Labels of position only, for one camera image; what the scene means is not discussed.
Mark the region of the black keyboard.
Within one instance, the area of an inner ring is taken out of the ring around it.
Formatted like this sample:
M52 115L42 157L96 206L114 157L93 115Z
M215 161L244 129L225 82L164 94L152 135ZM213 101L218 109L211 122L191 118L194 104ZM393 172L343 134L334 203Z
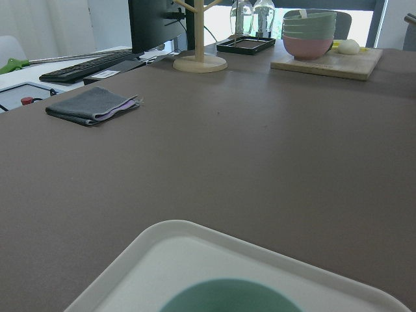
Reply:
M75 83L90 74L105 70L125 60L133 60L141 55L143 53L133 53L130 49L110 51L106 55L93 60L45 73L39 76L39 80L49 83Z

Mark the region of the wooden mug tree stand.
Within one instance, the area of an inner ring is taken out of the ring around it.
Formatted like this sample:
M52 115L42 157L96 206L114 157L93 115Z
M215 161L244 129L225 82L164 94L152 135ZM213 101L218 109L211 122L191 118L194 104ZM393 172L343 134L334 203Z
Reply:
M225 59L204 54L204 12L220 2L221 0L215 0L204 5L204 1L199 0L195 1L194 5L189 5L183 1L175 1L194 14L195 54L176 58L173 63L174 69L191 73L211 73L227 68L228 64Z

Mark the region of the grey folded cloth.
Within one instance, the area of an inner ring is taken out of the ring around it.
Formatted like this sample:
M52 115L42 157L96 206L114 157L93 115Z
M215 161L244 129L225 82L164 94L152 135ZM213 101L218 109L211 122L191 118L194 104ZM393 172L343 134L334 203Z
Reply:
M137 95L123 97L102 87L93 87L76 96L51 104L46 114L83 126L96 125L138 108Z

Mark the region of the green cup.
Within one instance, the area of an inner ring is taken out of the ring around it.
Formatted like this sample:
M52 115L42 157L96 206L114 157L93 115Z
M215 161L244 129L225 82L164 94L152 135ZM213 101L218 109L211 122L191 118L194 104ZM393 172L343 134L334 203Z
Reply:
M161 311L300 311L279 292L241 279L212 279L186 288Z

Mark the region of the green bowl stack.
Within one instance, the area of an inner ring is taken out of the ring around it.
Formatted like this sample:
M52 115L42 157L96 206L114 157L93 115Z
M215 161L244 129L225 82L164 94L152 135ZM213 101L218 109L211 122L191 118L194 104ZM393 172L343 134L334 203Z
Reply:
M285 50L298 60L314 60L329 50L335 33L337 13L301 13L283 18L282 39Z

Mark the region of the white rabbit serving tray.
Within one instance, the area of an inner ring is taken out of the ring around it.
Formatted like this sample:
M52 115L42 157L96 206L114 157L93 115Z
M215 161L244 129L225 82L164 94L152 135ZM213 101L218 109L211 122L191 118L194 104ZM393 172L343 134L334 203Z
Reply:
M69 311L163 311L199 283L258 283L292 311L405 311L377 288L184 221L145 229L68 307Z

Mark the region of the bamboo cutting board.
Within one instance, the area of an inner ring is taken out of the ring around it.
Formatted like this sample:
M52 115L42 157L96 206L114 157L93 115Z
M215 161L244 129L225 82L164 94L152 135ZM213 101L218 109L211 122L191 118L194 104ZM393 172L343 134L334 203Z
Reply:
M331 50L315 60L296 60L286 53L273 60L270 67L277 70L366 81L382 55L382 49L366 48L356 55L343 55Z

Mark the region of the black monitor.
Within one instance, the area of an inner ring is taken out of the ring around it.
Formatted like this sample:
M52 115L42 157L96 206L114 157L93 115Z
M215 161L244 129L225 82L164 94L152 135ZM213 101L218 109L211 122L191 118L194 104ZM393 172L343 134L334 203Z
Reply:
M175 1L130 0L129 21L133 53L143 53L170 40L176 49L193 50L193 13Z

